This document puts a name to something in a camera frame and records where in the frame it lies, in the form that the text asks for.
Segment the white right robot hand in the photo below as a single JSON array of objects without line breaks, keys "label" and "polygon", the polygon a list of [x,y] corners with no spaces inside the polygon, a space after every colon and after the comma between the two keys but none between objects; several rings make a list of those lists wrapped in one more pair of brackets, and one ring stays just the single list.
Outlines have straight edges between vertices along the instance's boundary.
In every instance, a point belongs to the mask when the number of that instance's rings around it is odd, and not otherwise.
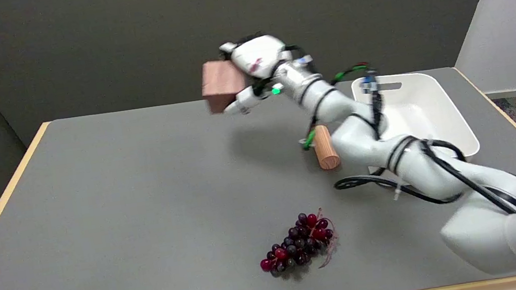
[{"label": "white right robot hand", "polygon": [[224,43],[219,47],[223,57],[254,83],[237,93],[225,108],[225,114],[248,114],[250,109],[269,97],[268,85],[279,65],[292,60],[286,44],[268,34],[256,35],[240,43]]}]

